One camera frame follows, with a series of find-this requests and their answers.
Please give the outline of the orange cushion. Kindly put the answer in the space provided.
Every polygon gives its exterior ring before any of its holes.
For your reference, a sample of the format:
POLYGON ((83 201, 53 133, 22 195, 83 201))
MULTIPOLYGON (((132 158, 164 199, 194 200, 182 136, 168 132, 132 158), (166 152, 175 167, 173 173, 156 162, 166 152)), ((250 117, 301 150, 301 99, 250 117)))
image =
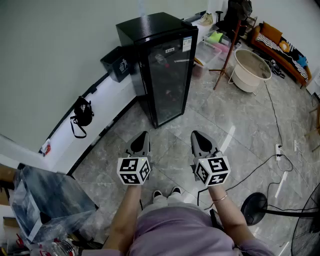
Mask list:
POLYGON ((260 33, 264 35, 266 38, 273 41, 276 45, 280 43, 282 38, 282 32, 276 29, 275 27, 269 25, 266 22, 262 23, 262 28, 260 29, 260 33))

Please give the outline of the white water dispenser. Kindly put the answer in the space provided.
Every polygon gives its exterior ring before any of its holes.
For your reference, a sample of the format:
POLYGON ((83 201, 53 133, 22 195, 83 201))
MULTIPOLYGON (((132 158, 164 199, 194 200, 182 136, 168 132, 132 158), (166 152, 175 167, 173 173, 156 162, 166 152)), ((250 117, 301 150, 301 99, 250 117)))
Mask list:
POLYGON ((312 78, 306 86, 306 90, 311 94, 316 94, 320 98, 320 66, 312 73, 312 78))

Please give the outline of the pack of clear water bottles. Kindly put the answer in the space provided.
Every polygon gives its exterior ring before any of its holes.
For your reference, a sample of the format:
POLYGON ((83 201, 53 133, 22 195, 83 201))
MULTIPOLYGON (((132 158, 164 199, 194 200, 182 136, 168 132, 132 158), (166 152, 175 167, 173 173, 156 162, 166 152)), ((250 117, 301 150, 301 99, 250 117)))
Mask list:
POLYGON ((28 246, 30 256, 81 256, 82 250, 70 238, 48 240, 28 246))

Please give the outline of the dark grey trash bin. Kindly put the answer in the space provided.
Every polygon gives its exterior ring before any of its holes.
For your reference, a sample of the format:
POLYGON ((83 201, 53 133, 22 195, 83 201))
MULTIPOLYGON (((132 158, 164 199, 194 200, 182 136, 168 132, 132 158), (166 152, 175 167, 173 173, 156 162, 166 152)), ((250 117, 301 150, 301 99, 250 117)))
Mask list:
POLYGON ((117 46, 100 59, 108 75, 115 82, 122 82, 127 76, 134 79, 136 56, 133 46, 117 46))

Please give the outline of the round white tub table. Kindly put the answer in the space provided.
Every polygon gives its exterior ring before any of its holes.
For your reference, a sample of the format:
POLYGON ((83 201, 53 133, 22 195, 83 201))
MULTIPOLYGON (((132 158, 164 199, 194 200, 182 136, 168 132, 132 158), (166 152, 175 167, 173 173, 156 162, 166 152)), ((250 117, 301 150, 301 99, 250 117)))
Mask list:
POLYGON ((228 83, 256 95, 260 84, 272 78, 270 67, 259 55, 247 49, 237 49, 234 57, 236 64, 228 83))

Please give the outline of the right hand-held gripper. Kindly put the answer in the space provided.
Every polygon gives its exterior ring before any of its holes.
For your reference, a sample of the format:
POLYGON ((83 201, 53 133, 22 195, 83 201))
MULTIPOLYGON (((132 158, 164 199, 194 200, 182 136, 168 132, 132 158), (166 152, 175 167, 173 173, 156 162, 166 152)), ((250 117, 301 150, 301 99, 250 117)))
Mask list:
POLYGON ((190 141, 195 156, 191 165, 195 180, 205 187, 224 184, 230 174, 230 164, 228 158, 217 151, 217 142, 198 130, 191 133, 190 141))

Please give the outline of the dark clothes on rack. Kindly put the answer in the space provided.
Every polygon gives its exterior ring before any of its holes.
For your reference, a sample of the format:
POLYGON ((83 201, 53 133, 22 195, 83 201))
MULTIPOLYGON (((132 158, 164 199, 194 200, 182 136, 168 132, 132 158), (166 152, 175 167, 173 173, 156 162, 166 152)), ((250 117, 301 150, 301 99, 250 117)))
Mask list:
POLYGON ((238 21, 245 21, 252 14, 250 0, 228 0, 224 22, 230 27, 236 27, 238 21))

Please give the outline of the pink cloth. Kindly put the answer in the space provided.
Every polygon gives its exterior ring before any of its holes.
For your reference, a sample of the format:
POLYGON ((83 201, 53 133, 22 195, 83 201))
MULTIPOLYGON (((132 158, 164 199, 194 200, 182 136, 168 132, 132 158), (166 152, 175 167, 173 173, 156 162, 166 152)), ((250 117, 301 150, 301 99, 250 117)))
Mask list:
POLYGON ((224 44, 222 44, 222 43, 218 43, 218 42, 217 42, 217 43, 214 43, 213 46, 216 47, 216 48, 218 48, 218 49, 220 49, 222 53, 228 53, 229 50, 230 50, 230 47, 229 47, 229 46, 224 45, 224 44))

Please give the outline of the person's right forearm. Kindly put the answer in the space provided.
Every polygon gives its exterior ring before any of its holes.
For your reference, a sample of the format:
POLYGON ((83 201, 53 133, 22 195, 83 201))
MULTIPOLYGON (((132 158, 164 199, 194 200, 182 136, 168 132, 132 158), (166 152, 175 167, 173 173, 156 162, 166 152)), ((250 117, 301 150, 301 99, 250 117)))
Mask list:
POLYGON ((233 242, 240 246, 246 241, 254 240, 255 237, 249 230, 245 217, 230 199, 221 185, 208 188, 209 194, 216 207, 225 233, 232 238, 233 242))

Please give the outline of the black shoulder bag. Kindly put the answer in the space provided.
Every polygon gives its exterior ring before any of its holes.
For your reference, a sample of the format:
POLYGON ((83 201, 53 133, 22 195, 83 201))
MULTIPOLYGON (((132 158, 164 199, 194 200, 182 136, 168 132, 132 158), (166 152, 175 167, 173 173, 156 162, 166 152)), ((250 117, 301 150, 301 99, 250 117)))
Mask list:
POLYGON ((74 116, 70 117, 71 130, 75 138, 84 139, 87 136, 83 127, 88 126, 94 117, 91 101, 87 101, 84 97, 79 96, 74 104, 74 116), (73 124, 76 124, 84 135, 76 135, 73 124))

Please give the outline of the black glass-door mini fridge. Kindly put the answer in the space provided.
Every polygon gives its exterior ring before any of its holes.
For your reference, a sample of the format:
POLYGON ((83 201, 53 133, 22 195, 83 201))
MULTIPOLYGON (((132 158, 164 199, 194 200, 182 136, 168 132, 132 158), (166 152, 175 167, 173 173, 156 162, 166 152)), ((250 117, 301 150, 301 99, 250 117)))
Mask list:
POLYGON ((136 43, 140 43, 142 40, 152 36, 162 35, 190 26, 194 25, 168 13, 159 12, 119 23, 116 25, 116 29, 121 46, 133 46, 136 57, 136 43))

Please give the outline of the beige fabric bag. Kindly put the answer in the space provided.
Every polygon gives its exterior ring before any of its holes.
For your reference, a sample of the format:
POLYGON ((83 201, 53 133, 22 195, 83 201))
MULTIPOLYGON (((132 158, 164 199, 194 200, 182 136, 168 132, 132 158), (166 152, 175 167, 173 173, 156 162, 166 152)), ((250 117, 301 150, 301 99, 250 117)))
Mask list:
POLYGON ((198 21, 198 24, 201 26, 211 26, 213 24, 213 15, 211 13, 205 13, 200 20, 198 21))

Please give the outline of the black plastic-wrapped table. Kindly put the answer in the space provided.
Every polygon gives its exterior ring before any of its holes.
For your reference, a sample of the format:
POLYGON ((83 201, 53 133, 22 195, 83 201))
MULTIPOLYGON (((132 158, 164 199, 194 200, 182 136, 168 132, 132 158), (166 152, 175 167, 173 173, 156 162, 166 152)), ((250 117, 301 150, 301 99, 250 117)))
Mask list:
POLYGON ((17 171, 9 202, 28 244, 73 233, 98 210, 71 176, 28 165, 17 171))

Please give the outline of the neon green cloth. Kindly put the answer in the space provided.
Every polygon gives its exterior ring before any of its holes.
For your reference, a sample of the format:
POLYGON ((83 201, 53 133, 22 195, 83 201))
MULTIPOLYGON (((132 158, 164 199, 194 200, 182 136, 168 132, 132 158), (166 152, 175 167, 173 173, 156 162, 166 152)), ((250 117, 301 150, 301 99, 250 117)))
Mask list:
POLYGON ((219 43, 221 41, 221 38, 223 36, 223 33, 214 31, 208 38, 208 43, 219 43))

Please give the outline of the clear plastic storage bin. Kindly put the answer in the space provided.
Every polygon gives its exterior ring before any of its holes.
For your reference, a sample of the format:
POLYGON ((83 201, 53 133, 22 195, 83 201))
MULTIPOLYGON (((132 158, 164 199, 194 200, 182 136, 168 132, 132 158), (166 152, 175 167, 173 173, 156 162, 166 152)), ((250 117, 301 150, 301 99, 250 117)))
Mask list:
POLYGON ((205 42, 200 41, 195 50, 194 61, 206 69, 214 69, 222 50, 205 42))
MULTIPOLYGON (((206 35, 204 35, 204 36, 203 36, 203 40, 204 40, 205 43, 211 45, 215 50, 220 50, 220 49, 218 49, 218 48, 216 48, 216 47, 213 46, 214 43, 209 43, 209 42, 207 42, 207 38, 208 38, 214 31, 216 31, 216 30, 209 31, 206 35)), ((221 43, 221 44, 223 44, 223 45, 226 45, 226 46, 228 46, 228 47, 230 48, 230 47, 231 47, 231 44, 232 44, 232 40, 231 40, 230 38, 228 38, 228 37, 223 33, 223 36, 221 37, 221 40, 220 40, 219 43, 221 43)))

